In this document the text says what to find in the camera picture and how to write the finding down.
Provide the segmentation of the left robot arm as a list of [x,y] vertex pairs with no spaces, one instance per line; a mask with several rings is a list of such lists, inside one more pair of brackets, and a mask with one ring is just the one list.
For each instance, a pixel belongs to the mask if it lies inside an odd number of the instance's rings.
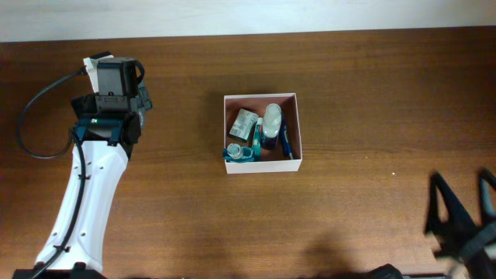
[[89,76],[93,92],[71,101],[77,122],[64,147],[72,152],[70,178],[33,268],[15,270],[15,278],[103,276],[112,200],[153,105],[143,65],[134,58],[105,51],[86,57],[76,74]]

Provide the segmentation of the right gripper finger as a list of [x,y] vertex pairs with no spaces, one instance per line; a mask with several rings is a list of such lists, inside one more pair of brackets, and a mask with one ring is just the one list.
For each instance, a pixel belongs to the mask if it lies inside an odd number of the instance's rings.
[[[447,211],[447,220],[442,221],[439,216],[438,195]],[[464,208],[451,187],[439,172],[435,172],[429,179],[429,206],[425,223],[425,233],[471,233],[475,225],[470,214]]]
[[495,191],[495,176],[487,168],[482,168],[478,174],[478,188],[481,221],[486,226],[495,221],[495,206],[491,199],[491,192]]

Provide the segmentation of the red green toothpaste tube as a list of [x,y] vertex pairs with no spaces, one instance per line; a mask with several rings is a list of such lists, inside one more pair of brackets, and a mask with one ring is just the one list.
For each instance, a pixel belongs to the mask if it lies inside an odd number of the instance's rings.
[[255,162],[260,161],[261,158],[261,134],[262,134],[263,119],[260,117],[253,130],[253,140],[251,150],[253,151],[253,160]]

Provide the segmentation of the white green soap packet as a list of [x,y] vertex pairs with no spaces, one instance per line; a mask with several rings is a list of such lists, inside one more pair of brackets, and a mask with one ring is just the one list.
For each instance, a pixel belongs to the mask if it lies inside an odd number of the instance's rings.
[[240,109],[229,131],[229,136],[247,143],[249,141],[251,131],[256,125],[258,119],[258,114],[245,110],[244,108]]

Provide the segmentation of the blue white toothbrush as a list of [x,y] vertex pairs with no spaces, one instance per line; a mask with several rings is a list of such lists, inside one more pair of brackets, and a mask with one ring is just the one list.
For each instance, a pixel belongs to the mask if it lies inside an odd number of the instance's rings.
[[288,126],[287,126],[286,119],[284,117],[284,113],[281,113],[280,138],[281,138],[281,144],[283,147],[284,156],[289,158],[290,160],[293,160],[294,157],[293,157],[293,153],[292,153],[291,143],[290,143],[289,137],[288,137]]

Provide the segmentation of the blue mouthwash bottle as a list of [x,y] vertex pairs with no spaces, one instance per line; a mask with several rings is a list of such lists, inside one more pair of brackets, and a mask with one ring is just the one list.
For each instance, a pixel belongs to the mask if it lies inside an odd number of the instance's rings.
[[226,162],[246,163],[254,161],[254,154],[248,146],[240,146],[238,143],[230,143],[223,151],[222,156]]

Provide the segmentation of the clear hand soap pump bottle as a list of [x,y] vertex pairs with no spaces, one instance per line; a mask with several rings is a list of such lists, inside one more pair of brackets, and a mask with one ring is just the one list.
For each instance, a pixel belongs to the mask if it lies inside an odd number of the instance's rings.
[[282,111],[278,104],[272,103],[266,107],[262,122],[261,143],[265,150],[273,150],[278,141],[281,128]]

